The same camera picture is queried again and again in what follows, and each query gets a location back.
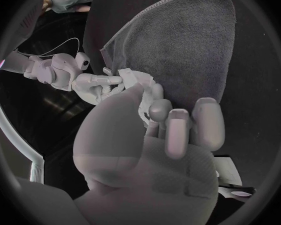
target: cable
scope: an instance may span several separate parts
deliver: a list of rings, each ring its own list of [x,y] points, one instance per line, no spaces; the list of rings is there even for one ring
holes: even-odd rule
[[[50,50],[50,51],[47,51],[47,52],[41,54],[41,55],[34,55],[34,54],[29,54],[29,53],[23,53],[23,52],[18,51],[18,49],[16,49],[16,52],[18,52],[19,54],[22,54],[22,55],[26,55],[26,56],[36,56],[36,57],[39,57],[39,58],[51,57],[51,56],[54,56],[54,55],[56,55],[56,54],[53,54],[53,55],[46,55],[46,56],[43,56],[43,55],[48,54],[48,53],[54,51],[55,49],[59,48],[61,45],[65,44],[66,42],[68,42],[68,41],[70,41],[70,40],[72,40],[72,39],[76,39],[76,40],[78,41],[78,49],[77,49],[77,53],[78,53],[78,52],[79,52],[79,48],[80,48],[80,41],[79,41],[79,39],[78,39],[77,37],[72,37],[72,38],[70,38],[70,39],[64,41],[64,42],[63,42],[62,44],[60,44],[59,46],[53,48],[53,49]]]

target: gray towel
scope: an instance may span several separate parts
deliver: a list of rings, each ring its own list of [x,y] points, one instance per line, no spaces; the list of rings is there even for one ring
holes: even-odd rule
[[[231,0],[161,0],[128,22],[100,50],[114,75],[151,74],[174,108],[199,98],[220,102],[235,39]]]

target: robotic arm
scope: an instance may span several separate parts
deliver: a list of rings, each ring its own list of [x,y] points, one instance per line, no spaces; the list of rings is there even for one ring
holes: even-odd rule
[[[81,99],[93,105],[123,91],[122,78],[110,76],[108,68],[103,71],[109,76],[83,73],[89,64],[90,59],[83,52],[78,52],[75,58],[59,53],[52,59],[42,60],[38,56],[27,57],[13,51],[0,69],[23,74],[25,78],[50,84],[55,89],[69,92],[74,90]],[[110,85],[118,86],[111,90]]]

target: wire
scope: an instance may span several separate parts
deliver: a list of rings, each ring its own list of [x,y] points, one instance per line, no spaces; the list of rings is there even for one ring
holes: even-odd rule
[[[64,41],[64,42],[63,42],[62,44],[60,44],[59,46],[53,48],[53,49],[50,50],[50,51],[47,51],[47,52],[41,54],[41,55],[34,55],[34,54],[29,54],[29,53],[23,53],[23,52],[18,51],[18,49],[16,49],[16,51],[17,51],[19,54],[26,55],[26,56],[36,56],[36,57],[39,57],[39,58],[51,57],[51,56],[54,56],[54,55],[56,55],[56,54],[53,54],[53,55],[46,55],[46,56],[43,56],[43,55],[48,54],[48,53],[54,51],[55,49],[59,48],[60,46],[62,46],[62,45],[65,44],[66,42],[68,42],[68,41],[70,41],[70,40],[73,40],[73,39],[76,39],[76,40],[78,41],[78,48],[77,48],[77,53],[78,53],[78,52],[79,52],[79,48],[80,48],[80,41],[79,41],[79,39],[78,39],[77,37],[72,37],[72,38],[70,38],[70,39]]]

